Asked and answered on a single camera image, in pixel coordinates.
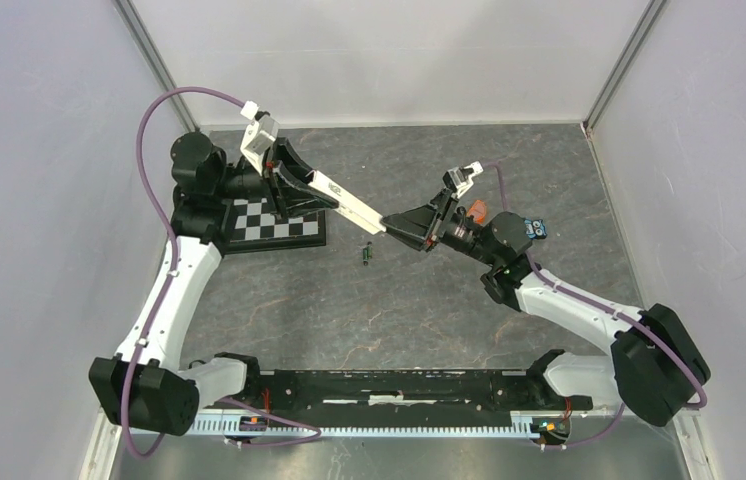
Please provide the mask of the white long remote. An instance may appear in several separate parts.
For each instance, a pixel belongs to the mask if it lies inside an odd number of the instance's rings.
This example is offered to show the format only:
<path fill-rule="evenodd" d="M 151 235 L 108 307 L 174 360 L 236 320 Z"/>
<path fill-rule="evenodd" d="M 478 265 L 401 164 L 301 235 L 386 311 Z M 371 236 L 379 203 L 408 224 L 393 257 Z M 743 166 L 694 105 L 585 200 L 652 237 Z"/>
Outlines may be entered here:
<path fill-rule="evenodd" d="M 309 186 L 338 203 L 335 210 L 371 235 L 385 233 L 382 215 L 318 170 L 312 172 Z"/>

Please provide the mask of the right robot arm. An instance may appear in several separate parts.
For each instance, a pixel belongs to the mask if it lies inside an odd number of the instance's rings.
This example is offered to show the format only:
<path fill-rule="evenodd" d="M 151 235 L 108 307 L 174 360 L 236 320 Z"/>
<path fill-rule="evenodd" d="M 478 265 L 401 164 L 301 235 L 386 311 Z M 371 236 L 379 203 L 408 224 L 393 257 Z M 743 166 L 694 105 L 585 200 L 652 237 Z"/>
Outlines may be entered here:
<path fill-rule="evenodd" d="M 548 320 L 607 354 L 622 403 L 654 426 L 708 403 L 711 370 L 679 315 L 656 303 L 642 309 L 575 287 L 529 255 L 526 221 L 503 211 L 479 224 L 442 190 L 427 204 L 387 215 L 388 235 L 418 251 L 443 244 L 489 270 L 480 278 L 497 304 Z"/>

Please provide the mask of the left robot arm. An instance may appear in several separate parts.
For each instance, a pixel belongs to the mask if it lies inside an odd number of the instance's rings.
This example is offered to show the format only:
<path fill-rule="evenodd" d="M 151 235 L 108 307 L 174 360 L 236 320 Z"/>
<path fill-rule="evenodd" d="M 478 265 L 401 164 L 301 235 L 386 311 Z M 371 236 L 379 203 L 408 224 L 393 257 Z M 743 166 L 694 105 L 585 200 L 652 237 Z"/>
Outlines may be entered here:
<path fill-rule="evenodd" d="M 267 388 L 256 358 L 220 353 L 181 368 L 181 350 L 196 306 L 230 252 L 243 200 L 266 203 L 282 220 L 327 210 L 335 201 L 310 188 L 312 168 L 289 139 L 278 137 L 257 155 L 232 163 L 198 131 L 170 149 L 174 210 L 164 215 L 168 238 L 150 296 L 130 333 L 109 358 L 97 357 L 89 381 L 107 419 L 123 428 L 182 436 L 199 410 L 228 397 L 260 406 Z"/>

